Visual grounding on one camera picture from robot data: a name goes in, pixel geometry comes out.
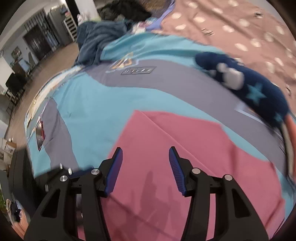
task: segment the pink fabric panel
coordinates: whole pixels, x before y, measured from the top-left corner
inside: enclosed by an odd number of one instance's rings
[[[101,199],[112,241],[180,240],[190,198],[177,189],[168,160],[171,146],[209,175],[233,175],[270,237],[284,218],[284,200],[273,165],[236,147],[217,123],[135,111],[110,157],[117,146],[123,150],[121,170],[111,196]],[[212,201],[208,239],[213,237],[214,222]]]

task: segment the silver bolt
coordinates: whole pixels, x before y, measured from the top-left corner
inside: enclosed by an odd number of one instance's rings
[[[100,170],[95,168],[91,170],[92,175],[98,175],[100,173]]]
[[[200,169],[199,168],[193,168],[192,170],[193,174],[200,174]]]
[[[233,179],[233,177],[229,174],[225,175],[224,177],[227,181],[231,181]]]
[[[60,180],[61,182],[65,182],[65,181],[68,180],[68,177],[64,175],[64,176],[61,176],[61,177],[59,178],[59,180]]]

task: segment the blue gripper pad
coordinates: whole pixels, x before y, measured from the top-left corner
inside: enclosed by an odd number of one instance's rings
[[[183,196],[186,196],[187,189],[185,185],[185,175],[178,161],[179,159],[178,153],[175,150],[176,149],[174,147],[171,147],[168,153],[170,166],[173,170],[173,174],[177,183],[178,190],[182,193]]]
[[[116,179],[122,164],[122,159],[123,159],[123,153],[122,153],[122,149],[118,148],[115,151],[114,156],[112,157],[113,159],[113,163],[112,166],[110,168],[110,171],[108,172],[108,175],[106,177],[106,188],[104,193],[106,194],[106,196],[108,196],[111,192],[113,192],[115,183],[116,183]]]

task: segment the blue star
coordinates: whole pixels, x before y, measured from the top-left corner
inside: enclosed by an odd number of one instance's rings
[[[277,121],[277,122],[282,122],[283,121],[283,118],[282,116],[276,112],[275,116],[274,116],[274,119]]]
[[[266,98],[264,94],[262,94],[262,84],[256,83],[255,86],[248,85],[249,93],[246,98],[250,99],[254,102],[255,105],[259,105],[260,99]]]

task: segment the dark door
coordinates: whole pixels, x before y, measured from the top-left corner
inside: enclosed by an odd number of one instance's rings
[[[39,60],[42,60],[45,55],[51,51],[51,48],[38,25],[34,26],[29,32],[27,32],[23,38],[32,48],[35,56]]]

